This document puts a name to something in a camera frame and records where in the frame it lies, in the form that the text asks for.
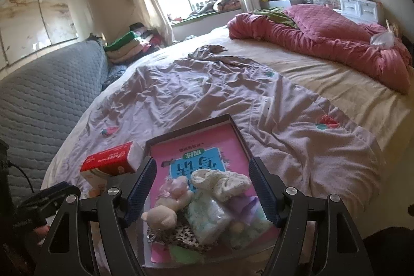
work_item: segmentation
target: blue gripper pad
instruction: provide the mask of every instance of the blue gripper pad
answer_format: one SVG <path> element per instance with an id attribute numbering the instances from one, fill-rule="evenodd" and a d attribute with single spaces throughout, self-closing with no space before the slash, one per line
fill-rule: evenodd
<path id="1" fill-rule="evenodd" d="M 138 168 L 135 175 L 139 174 L 140 170 L 142 171 L 141 175 L 135 182 L 131 193 L 126 198 L 124 207 L 122 207 L 125 214 L 120 220 L 125 228 L 128 228 L 132 222 L 136 221 L 141 214 L 145 200 L 157 175 L 156 161 L 151 158 L 144 168 Z"/>
<path id="2" fill-rule="evenodd" d="M 249 162 L 249 176 L 266 218 L 277 228 L 281 228 L 284 220 L 280 217 L 279 209 L 281 207 L 283 209 L 284 205 L 278 204 L 278 198 L 270 187 L 270 183 L 274 178 L 279 179 L 282 185 L 283 182 L 278 176 L 271 175 L 258 157 Z"/>

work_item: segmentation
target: light purple blanket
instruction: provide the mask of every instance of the light purple blanket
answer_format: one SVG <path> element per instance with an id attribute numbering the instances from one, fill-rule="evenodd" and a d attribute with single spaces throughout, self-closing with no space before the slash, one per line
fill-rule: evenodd
<path id="1" fill-rule="evenodd" d="M 216 55 L 204 46 L 168 65 L 140 66 L 91 112 L 86 127 L 56 172 L 87 193 L 79 168 L 90 154 L 231 114 L 254 156 L 304 194 L 342 197 L 360 214 L 379 192 L 384 159 L 375 137 L 318 94 L 247 58 Z M 340 126 L 319 125 L 330 115 Z M 111 136 L 102 130 L 119 130 Z"/>

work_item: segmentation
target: green blanket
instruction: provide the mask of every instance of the green blanket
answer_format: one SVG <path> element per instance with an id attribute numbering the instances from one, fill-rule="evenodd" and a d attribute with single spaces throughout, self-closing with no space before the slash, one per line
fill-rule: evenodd
<path id="1" fill-rule="evenodd" d="M 127 43 L 131 42 L 135 38 L 139 38 L 139 36 L 134 32 L 130 31 L 126 35 L 124 35 L 122 38 L 119 38 L 118 40 L 114 41 L 112 44 L 104 47 L 105 52 L 112 52 L 117 51 L 122 46 L 125 46 Z"/>
<path id="2" fill-rule="evenodd" d="M 266 16 L 275 23 L 287 25 L 293 28 L 298 28 L 296 23 L 283 13 L 283 8 L 281 7 L 264 10 L 254 10 L 253 13 L 260 16 Z"/>

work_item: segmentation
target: bed sheet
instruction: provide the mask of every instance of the bed sheet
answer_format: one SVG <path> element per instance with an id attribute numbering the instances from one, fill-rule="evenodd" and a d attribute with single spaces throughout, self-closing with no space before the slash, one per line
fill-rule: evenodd
<path id="1" fill-rule="evenodd" d="M 382 178 L 386 178 L 404 153 L 414 132 L 414 88 L 402 95 L 386 88 L 368 76 L 347 66 L 287 51 L 277 45 L 255 40 L 230 40 L 226 28 L 197 37 L 146 56 L 128 68 L 126 73 L 101 93 L 83 114 L 51 162 L 42 188 L 55 184 L 57 169 L 67 158 L 91 111 L 107 96 L 118 90 L 140 65 L 168 64 L 187 56 L 204 44 L 226 47 L 223 54 L 244 56 L 265 64 L 289 80 L 331 101 L 359 126 L 377 137 L 387 162 Z M 409 69 L 414 83 L 414 69 Z"/>

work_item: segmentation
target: cabinet drawer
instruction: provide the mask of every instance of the cabinet drawer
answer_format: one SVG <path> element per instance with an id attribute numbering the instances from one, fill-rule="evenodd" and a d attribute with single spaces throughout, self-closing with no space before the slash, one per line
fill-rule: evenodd
<path id="1" fill-rule="evenodd" d="M 351 14 L 354 16 L 360 16 L 359 4 L 357 1 L 343 0 L 342 1 L 342 12 Z"/>
<path id="2" fill-rule="evenodd" d="M 360 11 L 362 20 L 378 23 L 377 8 L 374 4 L 361 3 Z"/>

